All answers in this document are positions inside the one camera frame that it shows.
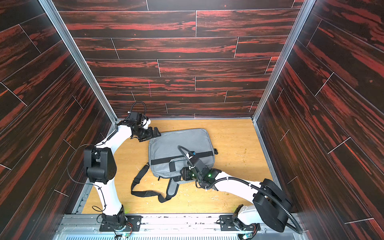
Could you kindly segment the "grey zippered laptop bag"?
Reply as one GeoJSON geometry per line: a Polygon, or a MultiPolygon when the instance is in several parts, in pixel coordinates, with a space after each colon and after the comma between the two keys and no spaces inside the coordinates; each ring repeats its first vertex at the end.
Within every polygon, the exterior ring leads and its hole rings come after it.
{"type": "Polygon", "coordinates": [[[181,170],[192,167],[187,153],[195,152],[199,158],[213,168],[215,156],[219,154],[214,148],[209,133],[205,129],[189,129],[162,133],[158,138],[150,140],[149,161],[139,171],[131,185],[131,194],[140,198],[157,197],[160,203],[172,199],[178,192],[179,185],[192,181],[183,181],[181,170]],[[166,196],[156,191],[135,191],[144,175],[151,170],[158,179],[168,179],[166,196]]]}

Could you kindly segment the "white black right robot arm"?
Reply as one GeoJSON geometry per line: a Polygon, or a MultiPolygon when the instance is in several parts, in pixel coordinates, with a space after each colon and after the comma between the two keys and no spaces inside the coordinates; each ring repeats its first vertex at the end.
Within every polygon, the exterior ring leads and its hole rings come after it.
{"type": "Polygon", "coordinates": [[[231,222],[237,230],[244,231],[248,226],[263,223],[279,233],[284,232],[286,227],[297,234],[303,233],[291,212],[293,204],[271,180],[250,182],[218,169],[205,168],[198,172],[192,167],[183,168],[181,176],[182,180],[195,181],[197,186],[204,190],[230,193],[250,202],[250,206],[239,205],[231,217],[231,222]]]}

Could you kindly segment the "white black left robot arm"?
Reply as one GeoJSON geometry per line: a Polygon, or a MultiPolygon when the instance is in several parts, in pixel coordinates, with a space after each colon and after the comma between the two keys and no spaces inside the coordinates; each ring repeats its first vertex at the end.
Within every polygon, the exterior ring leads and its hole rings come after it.
{"type": "Polygon", "coordinates": [[[84,168],[86,176],[96,188],[101,200],[103,223],[112,225],[117,230],[127,225],[124,206],[119,200],[115,186],[117,173],[115,152],[131,137],[143,142],[160,136],[158,128],[120,125],[100,143],[85,148],[84,168]]]}

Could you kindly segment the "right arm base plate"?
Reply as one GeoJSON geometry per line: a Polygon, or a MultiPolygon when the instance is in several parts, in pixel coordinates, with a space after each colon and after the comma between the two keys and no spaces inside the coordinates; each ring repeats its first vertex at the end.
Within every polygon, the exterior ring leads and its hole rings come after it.
{"type": "Polygon", "coordinates": [[[258,232],[261,227],[260,224],[245,225],[233,215],[220,215],[216,224],[220,225],[221,231],[256,231],[258,232]]]}

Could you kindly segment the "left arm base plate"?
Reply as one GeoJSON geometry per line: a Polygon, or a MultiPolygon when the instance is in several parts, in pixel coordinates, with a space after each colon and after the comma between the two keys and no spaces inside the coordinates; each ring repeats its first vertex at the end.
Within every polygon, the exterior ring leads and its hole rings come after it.
{"type": "Polygon", "coordinates": [[[118,220],[113,217],[112,220],[102,220],[100,232],[138,232],[141,227],[142,216],[125,215],[124,218],[118,220]]]}

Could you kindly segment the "aluminium front rail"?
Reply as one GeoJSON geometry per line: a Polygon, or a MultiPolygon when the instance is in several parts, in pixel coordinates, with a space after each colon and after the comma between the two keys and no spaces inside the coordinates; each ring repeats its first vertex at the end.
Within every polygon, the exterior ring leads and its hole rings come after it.
{"type": "Polygon", "coordinates": [[[265,224],[238,231],[229,224],[231,214],[129,214],[122,231],[105,226],[96,214],[65,215],[55,240],[307,240],[286,228],[278,233],[265,224]]]}

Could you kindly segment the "aluminium corner post left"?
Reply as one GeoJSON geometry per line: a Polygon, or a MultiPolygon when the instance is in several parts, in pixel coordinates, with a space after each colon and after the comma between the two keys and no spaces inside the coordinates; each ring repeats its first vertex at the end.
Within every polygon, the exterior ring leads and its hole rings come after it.
{"type": "Polygon", "coordinates": [[[74,38],[72,37],[70,31],[68,30],[65,22],[63,21],[61,15],[59,14],[57,8],[55,7],[53,1],[51,0],[38,0],[39,4],[42,6],[44,12],[48,16],[49,20],[53,24],[54,28],[58,32],[63,43],[69,50],[72,55],[75,63],[81,70],[97,99],[101,103],[103,109],[105,110],[110,121],[114,124],[118,117],[115,114],[113,108],[108,102],[104,92],[102,91],[99,83],[97,82],[94,74],[92,73],[90,67],[88,66],[85,58],[83,57],[81,51],[79,50],[74,38]]]}

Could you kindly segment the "aluminium corner post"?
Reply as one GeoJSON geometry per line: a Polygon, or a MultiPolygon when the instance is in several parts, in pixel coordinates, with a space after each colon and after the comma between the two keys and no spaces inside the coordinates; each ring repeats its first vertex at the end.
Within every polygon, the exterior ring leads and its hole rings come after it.
{"type": "Polygon", "coordinates": [[[253,115],[253,123],[254,125],[257,124],[257,120],[259,118],[259,116],[261,115],[262,113],[262,110],[265,106],[265,104],[267,103],[267,100],[269,98],[269,96],[271,95],[271,92],[278,80],[278,77],[293,49],[293,46],[294,44],[296,43],[297,39],[298,39],[298,36],[300,35],[303,27],[304,27],[304,24],[307,20],[307,18],[309,17],[310,13],[311,13],[311,10],[315,4],[316,0],[306,0],[304,1],[299,13],[298,13],[298,16],[297,16],[297,19],[295,20],[294,22],[294,25],[291,29],[291,32],[290,34],[288,35],[288,38],[287,38],[287,41],[282,49],[282,52],[276,62],[276,65],[272,71],[272,74],[270,76],[270,79],[269,79],[269,82],[267,84],[267,87],[265,89],[265,92],[263,93],[263,96],[259,102],[259,105],[257,107],[257,110],[255,112],[255,114],[253,115]]]}
{"type": "Polygon", "coordinates": [[[115,114],[113,108],[108,102],[104,92],[102,91],[99,83],[97,82],[94,74],[92,73],[90,67],[88,66],[85,58],[83,57],[81,51],[79,50],[74,38],[72,37],[70,31],[68,30],[65,22],[63,21],[61,15],[59,14],[57,8],[55,7],[53,1],[51,0],[38,0],[39,4],[42,6],[44,12],[48,16],[49,20],[53,24],[54,28],[58,32],[63,43],[69,50],[72,55],[75,63],[81,70],[97,99],[101,103],[103,109],[105,110],[110,121],[114,124],[118,117],[115,114]]]}

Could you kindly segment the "aluminium corner post right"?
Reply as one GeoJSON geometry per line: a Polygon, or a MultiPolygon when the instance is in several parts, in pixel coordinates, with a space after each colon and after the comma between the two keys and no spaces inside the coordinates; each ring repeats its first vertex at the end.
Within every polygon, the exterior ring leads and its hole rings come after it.
{"type": "Polygon", "coordinates": [[[298,16],[297,16],[297,19],[295,20],[294,22],[294,25],[291,29],[291,32],[290,34],[288,35],[288,38],[287,38],[287,41],[282,49],[282,52],[276,62],[276,65],[272,71],[272,74],[270,76],[270,79],[269,79],[269,82],[267,84],[267,87],[265,89],[265,92],[263,93],[263,96],[259,102],[259,105],[257,107],[257,110],[255,112],[255,114],[253,115],[253,123],[254,125],[257,124],[257,120],[259,118],[259,116],[261,115],[262,113],[262,110],[265,106],[265,104],[267,103],[267,100],[269,98],[269,96],[271,95],[271,92],[278,80],[278,77],[293,49],[293,46],[294,44],[296,43],[297,39],[298,39],[298,36],[300,35],[303,27],[304,27],[304,24],[307,20],[307,18],[309,17],[310,13],[311,13],[311,10],[315,4],[316,0],[306,0],[304,1],[299,13],[298,13],[298,16]]]}

